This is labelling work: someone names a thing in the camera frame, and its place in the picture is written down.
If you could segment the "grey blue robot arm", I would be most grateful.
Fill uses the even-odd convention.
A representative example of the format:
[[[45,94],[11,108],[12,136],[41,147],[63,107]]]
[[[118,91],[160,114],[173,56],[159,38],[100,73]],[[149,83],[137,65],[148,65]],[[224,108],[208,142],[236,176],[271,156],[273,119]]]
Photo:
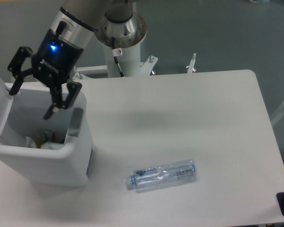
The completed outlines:
[[[125,23],[133,16],[131,0],[65,0],[36,53],[18,48],[8,65],[15,78],[11,96],[20,90],[24,78],[32,75],[50,89],[52,104],[44,115],[50,119],[56,109],[73,106],[82,85],[70,73],[103,17]]]

